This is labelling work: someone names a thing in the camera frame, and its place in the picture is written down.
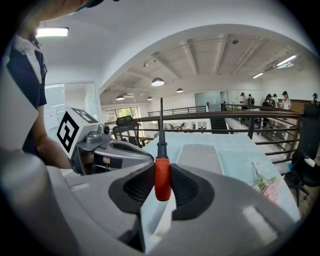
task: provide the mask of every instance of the light blue tablecloth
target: light blue tablecloth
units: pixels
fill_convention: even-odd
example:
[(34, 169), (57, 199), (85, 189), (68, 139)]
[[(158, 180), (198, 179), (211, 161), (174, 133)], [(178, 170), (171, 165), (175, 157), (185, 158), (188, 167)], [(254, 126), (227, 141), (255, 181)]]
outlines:
[[(168, 143), (167, 154), (171, 164), (177, 162), (183, 145), (213, 145), (220, 158), (224, 175), (241, 180), (250, 186), (253, 185), (255, 179), (255, 172), (252, 166), (252, 162), (254, 162), (257, 171), (265, 178), (270, 179), (277, 177), (280, 179), (278, 187), (280, 195), (279, 206), (287, 212), (294, 221), (300, 220), (297, 204), (287, 184), (272, 162), (263, 152), (258, 150), (256, 144), (248, 136), (236, 134), (166, 132), (165, 140)], [(158, 141), (159, 138), (155, 138), (143, 149), (152, 154), (153, 157), (156, 157)]]

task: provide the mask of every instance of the ceiling beam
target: ceiling beam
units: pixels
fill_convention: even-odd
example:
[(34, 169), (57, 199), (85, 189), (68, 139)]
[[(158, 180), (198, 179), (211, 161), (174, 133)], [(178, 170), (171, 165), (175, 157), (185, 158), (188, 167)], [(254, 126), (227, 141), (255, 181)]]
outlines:
[(241, 67), (247, 63), (247, 61), (255, 54), (255, 52), (257, 51), (257, 49), (263, 45), (263, 43), (265, 42), (265, 39), (263, 37), (260, 36), (256, 36), (253, 40), (253, 42), (251, 43), (251, 45), (249, 46), (249, 48), (245, 51), (244, 55), (242, 55), (242, 57), (239, 59), (239, 61), (237, 62), (237, 64), (233, 67), (232, 71), (231, 71), (231, 75), (236, 74)]
[(152, 56), (158, 62), (160, 62), (169, 73), (173, 74), (177, 78), (181, 78), (181, 75), (179, 75), (176, 69), (172, 65), (170, 65), (169, 62), (164, 57), (162, 57), (158, 51), (152, 54)]
[(263, 72), (265, 69), (270, 67), (271, 65), (276, 65), (276, 62), (279, 63), (285, 57), (289, 55), (295, 49), (291, 46), (282, 48), (281, 50), (277, 51), (272, 57), (268, 58), (266, 61), (262, 62), (257, 68), (254, 69), (256, 72)]
[(134, 92), (137, 92), (137, 91), (142, 91), (142, 92), (152, 92), (152, 89), (149, 89), (149, 88), (145, 88), (145, 87), (137, 87), (137, 86), (134, 86), (134, 85), (121, 85), (121, 84), (116, 84), (116, 83), (113, 83), (109, 86), (109, 89), (111, 91), (126, 91), (126, 92), (129, 92), (129, 91), (134, 91)]
[(142, 72), (137, 71), (137, 70), (135, 70), (135, 71), (127, 70), (126, 72), (128, 74), (131, 74), (131, 75), (134, 75), (134, 76), (137, 76), (137, 77), (140, 77), (140, 78), (145, 78), (145, 79), (148, 79), (148, 80), (152, 80), (153, 79), (150, 75), (148, 75), (146, 73), (142, 73)]
[(182, 46), (183, 51), (185, 52), (187, 59), (192, 68), (193, 74), (198, 75), (198, 66), (196, 64), (196, 54), (193, 49), (193, 44), (191, 40), (181, 41), (180, 45)]
[(219, 34), (218, 38), (220, 39), (220, 41), (217, 43), (217, 52), (216, 52), (216, 56), (213, 61), (213, 71), (212, 72), (214, 74), (218, 73), (218, 71), (220, 69), (220, 63), (221, 63), (222, 56), (224, 55), (224, 52), (225, 52), (228, 34), (226, 34), (226, 35)]

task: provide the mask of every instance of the flower bouquet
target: flower bouquet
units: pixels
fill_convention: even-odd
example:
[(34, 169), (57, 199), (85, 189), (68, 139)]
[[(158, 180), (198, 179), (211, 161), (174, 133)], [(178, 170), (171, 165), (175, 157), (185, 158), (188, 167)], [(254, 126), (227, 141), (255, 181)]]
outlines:
[(256, 168), (256, 182), (253, 185), (253, 188), (260, 193), (263, 193), (271, 202), (279, 205), (280, 203), (280, 195), (279, 195), (279, 179), (277, 177), (272, 177), (271, 179), (267, 179), (264, 176), (260, 175)]

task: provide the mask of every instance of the chair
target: chair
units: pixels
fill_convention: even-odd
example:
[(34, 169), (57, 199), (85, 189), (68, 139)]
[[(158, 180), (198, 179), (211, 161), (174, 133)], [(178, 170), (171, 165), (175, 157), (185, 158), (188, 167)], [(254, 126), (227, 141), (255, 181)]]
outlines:
[(300, 142), (297, 151), (292, 155), (292, 172), (286, 175), (292, 183), (289, 188), (295, 189), (298, 207), (300, 191), (306, 194), (304, 200), (309, 195), (304, 185), (320, 186), (320, 167), (314, 162), (320, 142), (320, 111), (316, 108), (306, 105), (303, 116), (299, 117)]
[[(139, 141), (139, 123), (134, 122), (131, 115), (119, 117), (115, 123), (117, 126), (113, 127), (112, 131), (116, 140), (119, 138), (123, 141), (128, 138), (129, 143), (139, 148), (143, 147)], [(141, 138), (142, 144), (145, 144), (145, 140), (144, 137)]]

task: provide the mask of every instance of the white shirt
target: white shirt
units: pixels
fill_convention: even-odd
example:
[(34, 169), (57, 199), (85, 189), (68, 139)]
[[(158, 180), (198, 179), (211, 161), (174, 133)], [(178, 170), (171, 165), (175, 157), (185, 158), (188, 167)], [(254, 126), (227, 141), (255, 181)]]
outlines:
[(291, 109), (291, 100), (290, 99), (283, 99), (282, 102), (281, 102), (281, 106), (284, 110), (289, 110)]
[(273, 97), (272, 99), (274, 100), (274, 103), (275, 103), (274, 107), (277, 108), (279, 100), (277, 99), (277, 97)]
[(241, 101), (243, 103), (240, 103), (241, 105), (247, 105), (247, 97), (246, 96), (241, 96)]

